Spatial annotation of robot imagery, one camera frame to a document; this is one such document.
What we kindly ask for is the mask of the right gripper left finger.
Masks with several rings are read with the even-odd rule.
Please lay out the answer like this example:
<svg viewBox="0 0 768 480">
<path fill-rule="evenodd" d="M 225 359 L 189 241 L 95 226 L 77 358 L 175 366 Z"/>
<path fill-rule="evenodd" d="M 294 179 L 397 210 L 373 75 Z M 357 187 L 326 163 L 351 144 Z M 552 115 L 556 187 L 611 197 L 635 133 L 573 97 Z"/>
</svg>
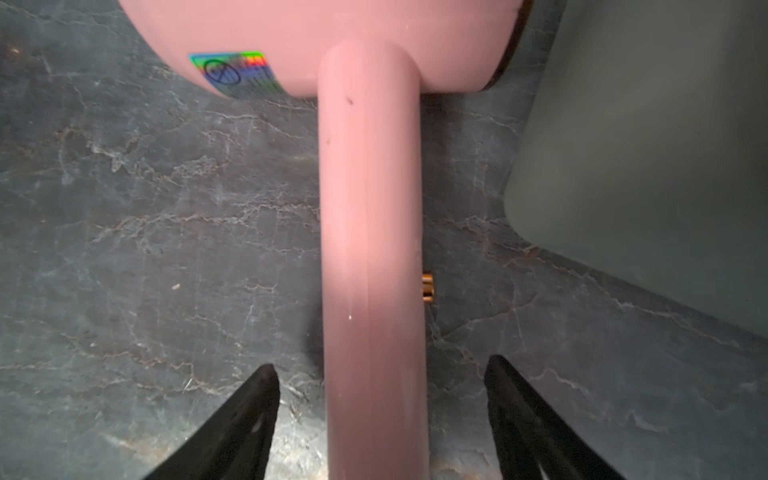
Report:
<svg viewBox="0 0 768 480">
<path fill-rule="evenodd" d="M 149 479 L 265 478 L 280 401 L 271 364 L 260 366 Z"/>
</svg>

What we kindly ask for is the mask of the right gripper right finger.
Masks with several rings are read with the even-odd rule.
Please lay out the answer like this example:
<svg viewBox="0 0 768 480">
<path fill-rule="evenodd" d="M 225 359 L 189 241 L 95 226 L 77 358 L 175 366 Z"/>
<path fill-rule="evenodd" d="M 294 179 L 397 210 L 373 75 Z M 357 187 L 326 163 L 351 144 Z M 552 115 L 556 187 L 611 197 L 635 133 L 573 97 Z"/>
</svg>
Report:
<svg viewBox="0 0 768 480">
<path fill-rule="evenodd" d="M 489 423 L 504 480 L 623 478 L 506 358 L 489 357 L 484 385 Z"/>
</svg>

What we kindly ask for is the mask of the pink hair dryer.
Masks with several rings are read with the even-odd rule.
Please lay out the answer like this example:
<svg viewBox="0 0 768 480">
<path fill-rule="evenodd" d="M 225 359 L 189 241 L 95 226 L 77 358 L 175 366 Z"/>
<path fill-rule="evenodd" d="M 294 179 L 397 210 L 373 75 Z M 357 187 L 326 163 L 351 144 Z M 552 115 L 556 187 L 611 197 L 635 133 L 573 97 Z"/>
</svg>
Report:
<svg viewBox="0 0 768 480">
<path fill-rule="evenodd" d="M 420 97 L 484 89 L 518 1 L 126 1 L 155 53 L 238 100 L 318 101 L 333 479 L 429 475 Z"/>
</svg>

